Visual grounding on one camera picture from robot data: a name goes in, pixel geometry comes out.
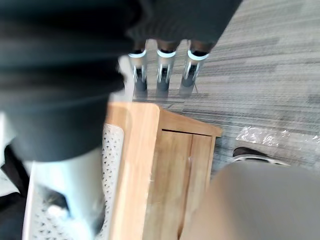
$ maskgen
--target gray carpet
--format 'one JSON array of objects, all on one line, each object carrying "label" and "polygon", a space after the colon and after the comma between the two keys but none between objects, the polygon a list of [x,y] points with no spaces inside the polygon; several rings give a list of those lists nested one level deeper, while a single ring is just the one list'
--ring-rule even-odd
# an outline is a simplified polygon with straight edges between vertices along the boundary
[{"label": "gray carpet", "polygon": [[170,111],[220,126],[212,173],[230,162],[233,149],[251,146],[292,165],[320,173],[319,143],[297,147],[248,144],[245,126],[287,130],[302,137],[320,132],[320,1],[244,0],[196,81],[190,98],[178,94],[188,45],[176,56],[168,98],[156,97],[156,44],[147,44],[148,97]]}]

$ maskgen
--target plastic wrap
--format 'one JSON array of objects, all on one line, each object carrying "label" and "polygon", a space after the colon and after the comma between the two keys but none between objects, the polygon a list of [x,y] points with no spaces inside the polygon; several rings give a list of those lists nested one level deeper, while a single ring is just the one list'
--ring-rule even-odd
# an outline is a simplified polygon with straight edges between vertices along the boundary
[{"label": "plastic wrap", "polygon": [[320,173],[320,134],[247,126],[236,140],[236,147],[252,148],[287,164]]},{"label": "plastic wrap", "polygon": [[236,140],[270,147],[294,148],[295,150],[320,153],[320,135],[309,135],[287,130],[274,130],[259,127],[244,127]]}]

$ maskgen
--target wooden surface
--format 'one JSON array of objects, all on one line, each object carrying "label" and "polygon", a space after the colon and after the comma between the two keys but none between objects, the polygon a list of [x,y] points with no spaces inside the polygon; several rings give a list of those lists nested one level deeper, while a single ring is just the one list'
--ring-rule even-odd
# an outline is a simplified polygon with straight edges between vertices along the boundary
[{"label": "wooden surface", "polygon": [[106,122],[124,131],[110,240],[142,239],[159,115],[154,104],[108,106]]},{"label": "wooden surface", "polygon": [[212,137],[203,135],[193,135],[190,153],[191,173],[189,179],[187,201],[184,216],[184,226],[188,229],[192,216],[198,209],[203,195],[206,191],[208,174],[211,167]]},{"label": "wooden surface", "polygon": [[163,109],[161,109],[160,124],[164,130],[216,137],[220,137],[222,134],[222,130],[219,127]]},{"label": "wooden surface", "polygon": [[221,129],[150,103],[107,112],[124,131],[109,239],[177,240],[208,185]]},{"label": "wooden surface", "polygon": [[143,240],[177,240],[184,222],[192,135],[163,131],[153,164]]}]

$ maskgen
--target cabinet door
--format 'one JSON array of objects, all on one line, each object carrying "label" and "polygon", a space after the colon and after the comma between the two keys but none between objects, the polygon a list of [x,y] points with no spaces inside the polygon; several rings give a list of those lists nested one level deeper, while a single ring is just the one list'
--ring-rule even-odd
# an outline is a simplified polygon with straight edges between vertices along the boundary
[{"label": "cabinet door", "polygon": [[183,224],[186,228],[184,230],[188,229],[192,215],[198,209],[208,186],[214,144],[214,138],[211,136],[193,135],[190,154],[191,172]]},{"label": "cabinet door", "polygon": [[187,133],[161,133],[153,158],[143,240],[177,240],[182,232],[192,139]]}]

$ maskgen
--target wooden side table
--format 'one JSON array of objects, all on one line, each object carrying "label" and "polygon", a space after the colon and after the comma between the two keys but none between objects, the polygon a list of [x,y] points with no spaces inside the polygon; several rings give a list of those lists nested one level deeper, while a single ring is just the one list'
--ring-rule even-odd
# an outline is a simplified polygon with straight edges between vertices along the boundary
[{"label": "wooden side table", "polygon": [[178,240],[209,185],[222,130],[151,103],[111,103],[124,131],[110,240]]}]

